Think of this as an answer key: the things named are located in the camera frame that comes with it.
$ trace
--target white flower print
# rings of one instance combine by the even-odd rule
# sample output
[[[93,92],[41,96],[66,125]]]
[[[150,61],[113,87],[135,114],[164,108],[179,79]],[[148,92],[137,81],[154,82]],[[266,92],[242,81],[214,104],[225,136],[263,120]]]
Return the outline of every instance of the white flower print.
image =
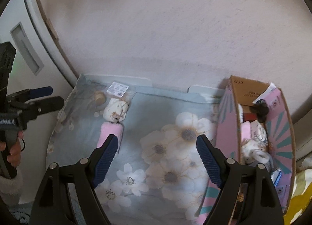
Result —
[[[54,129],[54,131],[56,133],[59,133],[63,130],[64,126],[62,123],[64,120],[66,120],[66,113],[64,110],[60,110],[58,115],[57,115],[57,124],[56,124],[55,129]]]
[[[177,207],[186,208],[185,217],[188,220],[195,220],[196,213],[199,210],[199,207],[202,204],[202,200],[204,197],[204,192],[193,192],[191,194],[185,194],[183,198],[176,202]]]
[[[150,188],[160,189],[163,197],[180,200],[183,194],[194,191],[193,181],[186,175],[185,164],[176,159],[162,158],[159,163],[152,162],[146,170],[146,183]]]
[[[146,178],[144,170],[138,169],[132,172],[130,164],[124,165],[124,171],[118,170],[116,172],[118,178],[122,181],[122,189],[125,193],[131,191],[136,196],[141,196],[141,192],[148,192],[149,187],[143,183]]]
[[[95,188],[95,192],[99,202],[101,204],[107,204],[115,213],[120,212],[120,206],[129,207],[131,205],[131,200],[129,198],[120,196],[122,192],[122,182],[120,180],[110,184],[107,179],[104,179],[103,183]]]
[[[209,119],[198,119],[197,115],[190,112],[180,113],[176,118],[176,126],[170,131],[173,140],[168,145],[168,152],[173,153],[179,159],[185,159],[189,153],[196,152],[196,139],[205,134],[209,140],[214,139],[216,134],[216,123]]]
[[[195,179],[200,176],[208,176],[198,152],[189,153],[189,155],[181,162],[185,163],[187,167],[186,173],[189,178]]]
[[[98,118],[100,115],[103,116],[104,110],[97,110],[94,112],[94,116]]]
[[[49,145],[48,145],[48,150],[47,150],[47,154],[52,154],[54,151],[54,143],[53,142],[49,142]]]
[[[194,191],[190,194],[183,194],[180,200],[176,202],[177,207],[186,209],[186,219],[195,220],[198,218],[198,210],[205,197],[207,182],[208,175],[194,179]]]
[[[172,138],[168,136],[166,129],[168,126],[164,126],[160,131],[153,131],[140,140],[142,146],[142,158],[147,164],[152,162],[159,162],[161,158],[168,156],[168,144],[172,141]]]

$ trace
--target pink cloth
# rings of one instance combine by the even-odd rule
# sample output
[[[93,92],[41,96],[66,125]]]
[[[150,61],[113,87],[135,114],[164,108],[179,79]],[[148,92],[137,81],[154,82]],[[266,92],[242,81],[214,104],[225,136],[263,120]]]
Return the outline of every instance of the pink cloth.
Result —
[[[249,121],[246,121],[241,124],[241,141],[244,141],[244,139],[251,138],[252,138],[251,124]]]
[[[106,141],[106,139],[109,135],[115,135],[115,136],[117,136],[117,139],[118,139],[118,150],[117,150],[117,152],[119,152],[119,147],[120,147],[120,142],[121,142],[123,130],[124,130],[124,127],[121,124],[104,122],[101,125],[101,134],[99,136],[99,141],[98,141],[98,144],[96,147],[100,148],[103,145],[103,143]]]

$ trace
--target white cloth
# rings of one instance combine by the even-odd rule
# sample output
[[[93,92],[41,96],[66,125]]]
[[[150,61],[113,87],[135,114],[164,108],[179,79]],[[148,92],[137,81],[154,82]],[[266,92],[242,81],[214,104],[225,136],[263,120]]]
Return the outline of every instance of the white cloth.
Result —
[[[21,188],[23,186],[23,178],[20,169],[15,178],[7,179],[0,177],[0,196],[5,204],[16,205],[21,196]]]

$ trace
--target blue gripper pad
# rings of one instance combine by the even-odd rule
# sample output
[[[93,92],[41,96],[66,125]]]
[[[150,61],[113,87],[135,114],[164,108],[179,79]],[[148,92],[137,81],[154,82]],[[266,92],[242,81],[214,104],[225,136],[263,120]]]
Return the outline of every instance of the blue gripper pad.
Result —
[[[225,170],[225,164],[224,163],[218,164],[216,159],[213,157],[212,151],[209,149],[208,145],[210,146],[210,149],[217,150],[211,145],[210,141],[207,139],[206,136],[197,137],[196,148],[206,168],[206,171],[208,173],[211,182],[216,184],[218,188],[223,188],[225,181],[222,179],[222,173]]]
[[[100,183],[102,183],[106,177],[107,171],[116,155],[118,150],[118,139],[116,136],[113,136],[112,140],[102,153],[101,157],[99,158],[98,163],[94,167],[94,177],[93,177],[93,188],[96,188]]]
[[[38,89],[31,89],[29,91],[29,99],[34,99],[38,97],[50,96],[53,93],[52,87],[43,87]]]

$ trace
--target open box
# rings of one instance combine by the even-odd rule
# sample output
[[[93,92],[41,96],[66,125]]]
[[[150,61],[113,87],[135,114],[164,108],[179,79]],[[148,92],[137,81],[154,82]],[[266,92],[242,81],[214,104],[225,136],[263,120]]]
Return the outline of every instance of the open box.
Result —
[[[294,186],[296,159],[293,126],[281,89],[269,83],[231,76],[220,103],[216,148],[220,149],[225,157],[232,157],[244,164],[240,152],[241,121],[238,104],[253,106],[253,101],[257,98],[264,99],[269,107],[265,122],[268,150],[274,163],[282,171],[276,190],[285,214]],[[204,219],[211,211],[218,193],[217,186],[209,181],[199,220]]]

